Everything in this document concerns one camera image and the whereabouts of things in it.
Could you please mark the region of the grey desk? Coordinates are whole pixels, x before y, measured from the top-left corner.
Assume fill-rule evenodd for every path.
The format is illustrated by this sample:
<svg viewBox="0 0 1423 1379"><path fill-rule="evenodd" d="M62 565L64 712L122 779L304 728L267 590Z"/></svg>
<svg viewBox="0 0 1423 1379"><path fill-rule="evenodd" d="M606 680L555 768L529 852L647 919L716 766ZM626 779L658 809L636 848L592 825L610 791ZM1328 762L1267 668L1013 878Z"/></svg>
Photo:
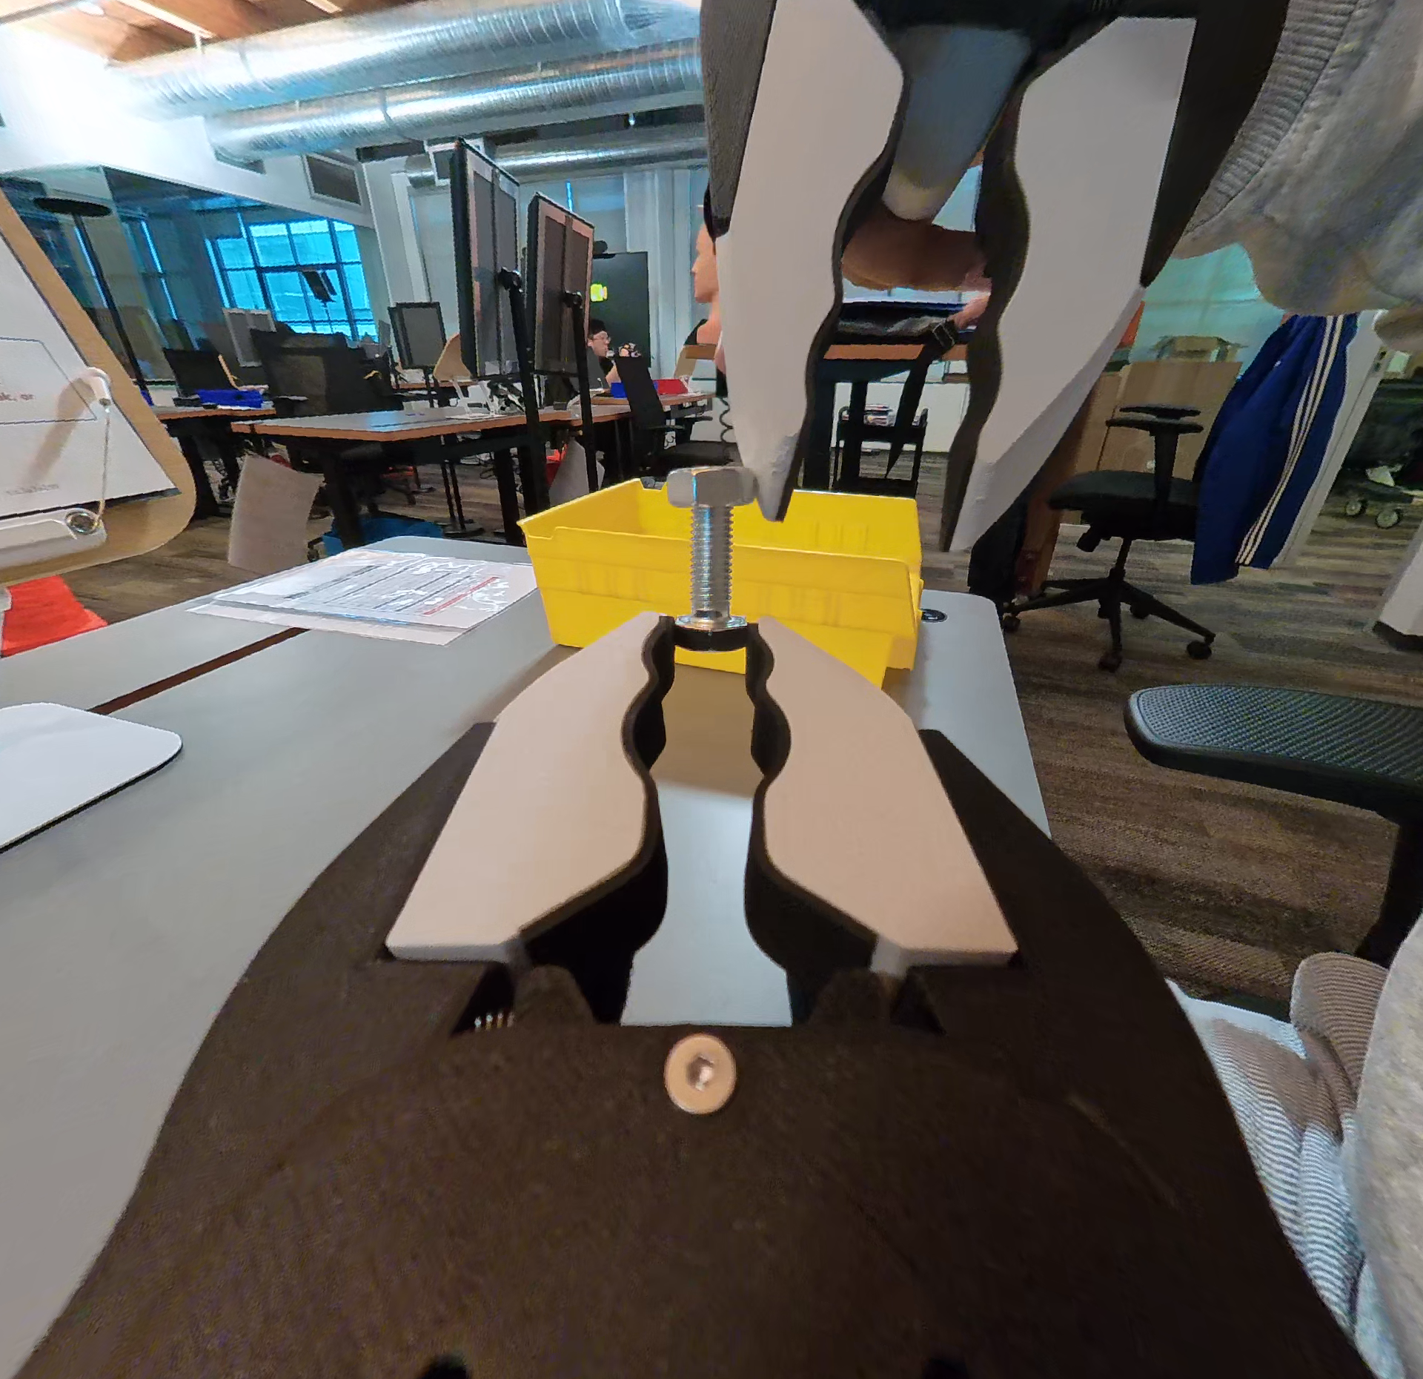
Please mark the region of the grey desk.
<svg viewBox="0 0 1423 1379"><path fill-rule="evenodd" d="M909 671L884 691L942 731L1029 820L1046 810L1002 635L986 608L930 590ZM275 639L194 604L3 665L4 705L48 702L180 736L171 764L3 852L3 1376L81 1290L180 1086L261 946L308 887L406 788L568 648L539 596L452 647L328 631ZM742 864L757 774L740 676L677 670L655 766L671 896L630 974L626 1025L785 1025L783 973L752 941ZM240 1055L180 1120L180 1200L235 1190L332 1096L449 1034L474 980L411 998L383 930L353 1004L293 1044Z"/></svg>

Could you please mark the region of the wood-edged office desk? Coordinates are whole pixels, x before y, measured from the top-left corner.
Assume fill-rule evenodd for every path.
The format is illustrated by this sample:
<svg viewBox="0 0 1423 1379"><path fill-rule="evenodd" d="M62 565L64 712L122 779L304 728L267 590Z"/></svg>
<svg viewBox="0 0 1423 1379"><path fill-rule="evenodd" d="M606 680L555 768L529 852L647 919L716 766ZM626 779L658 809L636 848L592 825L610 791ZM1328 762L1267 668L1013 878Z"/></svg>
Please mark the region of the wood-edged office desk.
<svg viewBox="0 0 1423 1379"><path fill-rule="evenodd" d="M536 409L533 412L483 412L472 409L399 409L332 416L233 416L233 434L253 434L277 442L295 463L313 463L325 485L325 499L343 546L364 546L364 509L353 486L359 463L349 457L359 446L375 446L376 461L403 455L428 455L462 461L492 457L496 463L504 537L524 545L522 520L547 507L545 449L553 437L567 431L592 446L608 424L614 474L636 471L630 424L636 412L626 400L603 397L592 409Z"/></svg>

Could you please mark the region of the black mesh office chair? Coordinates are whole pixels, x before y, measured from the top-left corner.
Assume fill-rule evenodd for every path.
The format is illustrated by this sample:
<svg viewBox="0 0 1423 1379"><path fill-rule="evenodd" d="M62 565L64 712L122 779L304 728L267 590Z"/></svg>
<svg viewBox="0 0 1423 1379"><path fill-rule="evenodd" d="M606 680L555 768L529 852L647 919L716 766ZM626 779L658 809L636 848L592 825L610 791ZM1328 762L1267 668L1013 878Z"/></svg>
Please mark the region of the black mesh office chair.
<svg viewBox="0 0 1423 1379"><path fill-rule="evenodd" d="M1172 684L1125 705L1148 762L1364 809L1396 825L1379 915L1356 953L1392 966L1422 917L1422 706L1254 684Z"/></svg>

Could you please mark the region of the person's striped shirt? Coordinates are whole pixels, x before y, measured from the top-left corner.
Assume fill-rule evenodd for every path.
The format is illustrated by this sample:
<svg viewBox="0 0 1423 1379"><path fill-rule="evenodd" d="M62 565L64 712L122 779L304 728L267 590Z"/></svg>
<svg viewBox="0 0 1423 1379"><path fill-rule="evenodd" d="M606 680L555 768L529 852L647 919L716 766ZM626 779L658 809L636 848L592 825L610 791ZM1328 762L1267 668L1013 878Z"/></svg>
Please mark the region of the person's striped shirt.
<svg viewBox="0 0 1423 1379"><path fill-rule="evenodd" d="M1188 995L1176 983L1172 991L1232 1103L1293 1256L1368 1364L1397 1376L1346 1183L1385 980L1374 962L1316 953L1293 973L1284 1020Z"/></svg>

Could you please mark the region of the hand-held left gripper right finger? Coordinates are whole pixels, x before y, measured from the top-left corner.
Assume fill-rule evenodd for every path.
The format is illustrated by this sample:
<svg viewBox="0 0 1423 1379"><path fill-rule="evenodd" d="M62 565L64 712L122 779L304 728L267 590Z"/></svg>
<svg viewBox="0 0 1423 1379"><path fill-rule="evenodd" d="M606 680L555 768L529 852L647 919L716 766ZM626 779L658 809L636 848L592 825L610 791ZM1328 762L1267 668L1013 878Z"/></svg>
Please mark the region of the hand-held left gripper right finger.
<svg viewBox="0 0 1423 1379"><path fill-rule="evenodd" d="M790 625L746 641L760 783L746 925L794 1025L1014 992L1020 939L912 719Z"/></svg>

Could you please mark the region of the laminated paper sheet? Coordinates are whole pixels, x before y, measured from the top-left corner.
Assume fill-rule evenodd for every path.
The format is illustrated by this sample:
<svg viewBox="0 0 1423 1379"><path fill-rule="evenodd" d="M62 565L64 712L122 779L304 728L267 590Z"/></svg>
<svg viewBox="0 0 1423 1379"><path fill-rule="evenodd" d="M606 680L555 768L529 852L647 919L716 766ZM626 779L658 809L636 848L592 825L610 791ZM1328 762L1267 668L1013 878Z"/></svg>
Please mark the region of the laminated paper sheet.
<svg viewBox="0 0 1423 1379"><path fill-rule="evenodd" d="M203 617L447 647L536 590L532 565L349 549L228 587Z"/></svg>

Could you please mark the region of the black floor lamp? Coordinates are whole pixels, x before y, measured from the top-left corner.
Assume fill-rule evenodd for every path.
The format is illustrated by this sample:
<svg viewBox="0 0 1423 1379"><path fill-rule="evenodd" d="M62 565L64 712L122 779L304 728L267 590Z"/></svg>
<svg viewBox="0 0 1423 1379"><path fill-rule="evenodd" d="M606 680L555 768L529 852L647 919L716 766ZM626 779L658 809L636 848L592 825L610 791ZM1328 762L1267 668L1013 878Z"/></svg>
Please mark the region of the black floor lamp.
<svg viewBox="0 0 1423 1379"><path fill-rule="evenodd" d="M103 265L103 258L100 258L100 254L96 250L96 243L92 243L92 235L91 235L91 222L92 220L111 216L113 209L106 207L105 202L97 202L97 201L89 201L89 199L78 199L78 196L54 196L54 194L39 196L36 206L39 209L45 209L45 213L64 215L64 216L72 220L77 237L78 237L78 245L84 250L84 255L89 258L89 265L91 265L91 270L96 275L97 290L103 295L103 302L105 302L105 307L109 312L109 319L113 324L115 337L120 341L122 356L126 356L126 360L130 364L134 385L144 394L146 403L153 406L153 394L150 394L149 379L144 374L141 358L139 358L139 354L137 354L137 348L133 344L130 330L128 330L128 326L126 326L126 320L120 315L113 288L109 284L106 270Z"/></svg>

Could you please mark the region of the blue fabric bag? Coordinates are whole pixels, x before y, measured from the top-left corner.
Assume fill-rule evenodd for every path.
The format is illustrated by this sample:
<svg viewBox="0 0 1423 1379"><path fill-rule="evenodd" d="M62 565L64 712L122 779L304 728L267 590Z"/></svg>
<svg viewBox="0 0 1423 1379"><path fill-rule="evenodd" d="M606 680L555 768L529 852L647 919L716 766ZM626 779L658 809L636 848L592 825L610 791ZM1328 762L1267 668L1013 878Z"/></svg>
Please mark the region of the blue fabric bag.
<svg viewBox="0 0 1423 1379"><path fill-rule="evenodd" d="M373 546L382 539L388 537L447 537L447 531L442 523L432 522L432 520L417 520L417 518L404 518L404 514L364 514L359 520L361 526L361 546ZM349 543L343 537L343 533L338 533L338 528L328 528L321 535L321 549L323 553L338 553L344 552L349 546Z"/></svg>

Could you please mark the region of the grey cardboard sheet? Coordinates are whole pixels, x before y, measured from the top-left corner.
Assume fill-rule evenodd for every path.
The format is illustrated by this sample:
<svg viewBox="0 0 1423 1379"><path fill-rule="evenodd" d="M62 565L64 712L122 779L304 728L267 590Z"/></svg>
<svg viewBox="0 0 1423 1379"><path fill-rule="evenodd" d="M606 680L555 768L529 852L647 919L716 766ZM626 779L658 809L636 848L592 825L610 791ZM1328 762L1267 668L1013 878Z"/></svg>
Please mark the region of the grey cardboard sheet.
<svg viewBox="0 0 1423 1379"><path fill-rule="evenodd" d="M228 522L228 565L270 575L308 564L308 523L321 486L321 475L256 453L246 455Z"/></svg>

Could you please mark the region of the yellow plastic bin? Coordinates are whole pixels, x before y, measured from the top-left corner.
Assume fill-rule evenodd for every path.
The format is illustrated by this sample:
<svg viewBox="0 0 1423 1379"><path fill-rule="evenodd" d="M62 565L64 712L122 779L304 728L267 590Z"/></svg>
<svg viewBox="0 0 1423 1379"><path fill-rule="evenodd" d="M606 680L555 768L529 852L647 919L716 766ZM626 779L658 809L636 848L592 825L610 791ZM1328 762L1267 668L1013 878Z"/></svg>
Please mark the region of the yellow plastic bin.
<svg viewBox="0 0 1423 1379"><path fill-rule="evenodd" d="M692 609L692 509L623 481L522 520L551 635L589 647L643 612ZM783 520L733 518L733 612L787 623L863 676L910 670L921 596L912 499L798 490Z"/></svg>

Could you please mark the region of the black monitor on pole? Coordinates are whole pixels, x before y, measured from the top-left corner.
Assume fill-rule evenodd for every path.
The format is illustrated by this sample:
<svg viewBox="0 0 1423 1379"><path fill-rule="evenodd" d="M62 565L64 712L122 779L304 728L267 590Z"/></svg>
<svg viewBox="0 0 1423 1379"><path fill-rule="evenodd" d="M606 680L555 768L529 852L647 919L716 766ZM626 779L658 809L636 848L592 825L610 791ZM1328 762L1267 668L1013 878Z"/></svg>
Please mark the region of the black monitor on pole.
<svg viewBox="0 0 1423 1379"><path fill-rule="evenodd" d="M450 216L462 364L472 379L521 369L508 276L522 270L518 183L464 138L450 150Z"/></svg>
<svg viewBox="0 0 1423 1379"><path fill-rule="evenodd" d="M576 328L568 298L592 298L596 229L545 194L528 207L528 328L532 367L576 379L585 367L586 332Z"/></svg>

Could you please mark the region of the paned window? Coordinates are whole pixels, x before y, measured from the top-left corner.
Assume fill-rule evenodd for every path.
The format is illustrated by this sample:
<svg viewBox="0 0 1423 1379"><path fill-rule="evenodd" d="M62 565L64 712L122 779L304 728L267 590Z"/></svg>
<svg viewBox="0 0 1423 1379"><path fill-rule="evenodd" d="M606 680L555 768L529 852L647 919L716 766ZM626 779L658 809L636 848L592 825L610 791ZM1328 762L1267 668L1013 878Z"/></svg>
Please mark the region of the paned window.
<svg viewBox="0 0 1423 1379"><path fill-rule="evenodd" d="M205 230L205 251L228 310L268 312L299 332L376 334L353 224L233 215Z"/></svg>

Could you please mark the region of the silver ventilation duct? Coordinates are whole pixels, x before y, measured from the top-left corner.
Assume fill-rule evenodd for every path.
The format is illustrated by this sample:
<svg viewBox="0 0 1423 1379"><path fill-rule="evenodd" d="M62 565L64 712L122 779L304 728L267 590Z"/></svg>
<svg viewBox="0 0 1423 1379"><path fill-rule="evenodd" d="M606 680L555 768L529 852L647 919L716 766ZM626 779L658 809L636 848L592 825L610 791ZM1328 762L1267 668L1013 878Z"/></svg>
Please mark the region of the silver ventilation duct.
<svg viewBox="0 0 1423 1379"><path fill-rule="evenodd" d="M633 60L576 60L524 71L462 73L399 87L338 91L203 119L217 157L240 164L359 147L492 135L612 114L697 106L696 46L665 46Z"/></svg>
<svg viewBox="0 0 1423 1379"><path fill-rule="evenodd" d="M217 114L681 42L701 31L701 5L418 0L144 57L120 66L118 78L144 114Z"/></svg>

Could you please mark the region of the steel hex bolt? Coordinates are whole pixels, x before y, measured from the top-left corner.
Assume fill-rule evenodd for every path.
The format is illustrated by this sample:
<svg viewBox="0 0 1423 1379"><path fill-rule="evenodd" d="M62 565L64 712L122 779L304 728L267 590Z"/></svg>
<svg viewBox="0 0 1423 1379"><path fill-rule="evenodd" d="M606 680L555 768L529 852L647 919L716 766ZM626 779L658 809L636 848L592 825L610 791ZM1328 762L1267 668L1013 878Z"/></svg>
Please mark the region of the steel hex bolt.
<svg viewBox="0 0 1423 1379"><path fill-rule="evenodd" d="M748 621L733 612L733 506L692 509L692 608L675 618L684 648L725 654L744 647Z"/></svg>

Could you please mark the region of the black utility cart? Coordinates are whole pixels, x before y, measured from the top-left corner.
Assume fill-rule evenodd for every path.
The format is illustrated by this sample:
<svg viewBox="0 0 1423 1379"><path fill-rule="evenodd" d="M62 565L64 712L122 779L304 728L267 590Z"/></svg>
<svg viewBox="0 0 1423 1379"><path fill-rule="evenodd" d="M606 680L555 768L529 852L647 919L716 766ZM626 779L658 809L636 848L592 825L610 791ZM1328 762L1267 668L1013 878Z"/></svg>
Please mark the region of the black utility cart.
<svg viewBox="0 0 1423 1379"><path fill-rule="evenodd" d="M806 486L912 499L930 439L925 388L960 367L963 299L849 302L820 358Z"/></svg>

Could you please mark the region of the person's right hand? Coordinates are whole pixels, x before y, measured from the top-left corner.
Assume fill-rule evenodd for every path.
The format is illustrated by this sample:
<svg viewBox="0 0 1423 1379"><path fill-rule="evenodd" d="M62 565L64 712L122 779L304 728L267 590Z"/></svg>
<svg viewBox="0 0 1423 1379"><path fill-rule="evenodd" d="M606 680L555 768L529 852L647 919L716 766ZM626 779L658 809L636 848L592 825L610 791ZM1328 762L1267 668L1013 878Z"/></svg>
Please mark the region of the person's right hand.
<svg viewBox="0 0 1423 1379"><path fill-rule="evenodd" d="M985 250L973 230L904 220L883 201L843 246L842 275L865 288L990 290Z"/></svg>

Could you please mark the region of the person's right forearm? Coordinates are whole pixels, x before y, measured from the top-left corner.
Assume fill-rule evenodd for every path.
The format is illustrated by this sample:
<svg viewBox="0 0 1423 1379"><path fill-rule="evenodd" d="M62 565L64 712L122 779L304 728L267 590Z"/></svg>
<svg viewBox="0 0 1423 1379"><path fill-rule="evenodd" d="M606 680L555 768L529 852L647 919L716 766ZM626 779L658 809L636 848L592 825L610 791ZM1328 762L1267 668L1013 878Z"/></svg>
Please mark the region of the person's right forearm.
<svg viewBox="0 0 1423 1379"><path fill-rule="evenodd" d="M1290 0L1174 254L1232 245L1283 312L1377 310L1379 339L1422 354L1422 0Z"/></svg>

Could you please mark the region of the black wheeled cart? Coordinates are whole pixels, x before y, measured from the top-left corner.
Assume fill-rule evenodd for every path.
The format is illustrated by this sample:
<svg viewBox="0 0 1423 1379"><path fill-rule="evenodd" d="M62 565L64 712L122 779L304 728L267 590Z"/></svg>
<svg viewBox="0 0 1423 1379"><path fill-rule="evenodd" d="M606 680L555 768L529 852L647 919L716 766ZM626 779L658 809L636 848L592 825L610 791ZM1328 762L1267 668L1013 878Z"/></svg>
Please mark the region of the black wheeled cart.
<svg viewBox="0 0 1423 1379"><path fill-rule="evenodd" d="M1374 389L1336 477L1346 518L1392 531L1422 503L1422 379L1386 379Z"/></svg>

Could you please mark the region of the cardboard box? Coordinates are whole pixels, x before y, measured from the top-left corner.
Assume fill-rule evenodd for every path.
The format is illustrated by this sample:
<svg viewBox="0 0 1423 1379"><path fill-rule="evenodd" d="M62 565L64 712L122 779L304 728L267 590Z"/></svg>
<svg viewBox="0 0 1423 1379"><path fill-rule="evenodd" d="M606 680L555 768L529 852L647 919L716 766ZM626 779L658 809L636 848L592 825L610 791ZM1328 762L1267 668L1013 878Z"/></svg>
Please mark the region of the cardboard box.
<svg viewBox="0 0 1423 1379"><path fill-rule="evenodd" d="M1189 356L1135 360L1122 377L1115 411L1147 403L1194 406L1201 431L1181 439L1174 463L1174 475L1189 481L1209 430L1243 371L1243 360L1241 344L1222 337L1186 337L1182 344ZM1151 434L1132 426L1112 426L1097 467L1131 471L1156 469Z"/></svg>

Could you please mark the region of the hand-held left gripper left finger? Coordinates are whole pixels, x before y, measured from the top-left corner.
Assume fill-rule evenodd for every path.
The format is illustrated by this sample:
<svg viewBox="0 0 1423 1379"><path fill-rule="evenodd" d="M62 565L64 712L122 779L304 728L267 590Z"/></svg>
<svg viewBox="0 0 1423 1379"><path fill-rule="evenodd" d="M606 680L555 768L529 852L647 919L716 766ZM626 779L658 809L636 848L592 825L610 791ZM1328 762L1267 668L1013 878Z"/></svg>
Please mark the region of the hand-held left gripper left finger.
<svg viewBox="0 0 1423 1379"><path fill-rule="evenodd" d="M641 612L506 705L387 934L399 961L562 968L622 1020L667 908L652 766L665 749L673 618Z"/></svg>

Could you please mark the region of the blue striped jacket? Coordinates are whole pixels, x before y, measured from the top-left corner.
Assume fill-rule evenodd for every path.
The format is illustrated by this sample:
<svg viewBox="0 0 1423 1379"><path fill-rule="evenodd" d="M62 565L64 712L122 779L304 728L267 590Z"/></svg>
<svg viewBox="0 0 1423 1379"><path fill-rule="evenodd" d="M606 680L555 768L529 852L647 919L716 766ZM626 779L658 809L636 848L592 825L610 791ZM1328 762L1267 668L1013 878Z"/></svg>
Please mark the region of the blue striped jacket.
<svg viewBox="0 0 1423 1379"><path fill-rule="evenodd" d="M1322 475L1359 315L1292 315L1238 374L1197 463L1194 587L1268 571Z"/></svg>

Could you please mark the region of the wooden instruction board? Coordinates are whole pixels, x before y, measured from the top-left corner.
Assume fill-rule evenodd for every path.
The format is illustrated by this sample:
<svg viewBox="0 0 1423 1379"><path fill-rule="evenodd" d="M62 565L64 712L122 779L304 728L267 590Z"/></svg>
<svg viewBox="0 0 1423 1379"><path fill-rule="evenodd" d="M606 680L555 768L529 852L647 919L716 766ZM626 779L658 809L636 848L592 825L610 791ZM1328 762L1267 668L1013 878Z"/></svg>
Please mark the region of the wooden instruction board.
<svg viewBox="0 0 1423 1379"><path fill-rule="evenodd" d="M153 552L194 499L175 439L3 201L3 594Z"/></svg>

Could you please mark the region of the orange traffic cone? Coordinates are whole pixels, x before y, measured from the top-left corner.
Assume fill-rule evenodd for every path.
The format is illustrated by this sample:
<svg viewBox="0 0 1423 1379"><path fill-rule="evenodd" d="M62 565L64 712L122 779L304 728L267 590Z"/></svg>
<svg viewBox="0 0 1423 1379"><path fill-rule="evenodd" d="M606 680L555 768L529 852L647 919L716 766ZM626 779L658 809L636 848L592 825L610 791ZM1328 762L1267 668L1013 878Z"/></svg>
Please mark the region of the orange traffic cone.
<svg viewBox="0 0 1423 1379"><path fill-rule="evenodd" d="M106 618L81 604L64 578L46 575L7 588L3 609L3 658L37 647L72 639L106 625Z"/></svg>

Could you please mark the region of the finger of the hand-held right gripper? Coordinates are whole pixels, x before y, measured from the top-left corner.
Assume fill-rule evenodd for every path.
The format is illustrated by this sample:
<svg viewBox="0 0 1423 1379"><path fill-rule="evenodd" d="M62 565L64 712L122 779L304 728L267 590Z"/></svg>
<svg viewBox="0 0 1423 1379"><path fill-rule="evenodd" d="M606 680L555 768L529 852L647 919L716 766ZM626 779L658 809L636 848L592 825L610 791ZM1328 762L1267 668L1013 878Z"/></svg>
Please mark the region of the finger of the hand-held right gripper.
<svg viewBox="0 0 1423 1379"><path fill-rule="evenodd" d="M1144 298L1194 17L1113 17L1025 84L985 162L993 287L941 543L971 549L1059 449Z"/></svg>
<svg viewBox="0 0 1423 1379"><path fill-rule="evenodd" d="M854 0L774 0L729 230L722 351L742 463L783 520L843 305L850 215L888 171L905 75Z"/></svg>

